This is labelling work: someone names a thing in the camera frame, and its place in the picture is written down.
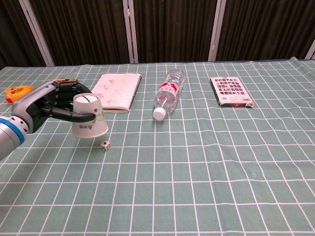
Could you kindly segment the black and grey left hand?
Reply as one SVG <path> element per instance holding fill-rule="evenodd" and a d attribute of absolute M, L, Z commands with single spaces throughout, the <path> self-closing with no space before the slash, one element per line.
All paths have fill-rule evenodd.
<path fill-rule="evenodd" d="M 93 121 L 94 113 L 76 113 L 72 104 L 74 96 L 90 92 L 78 80 L 47 81 L 15 102 L 11 114 L 26 122 L 28 133 L 37 131 L 47 118 L 78 123 Z"/>

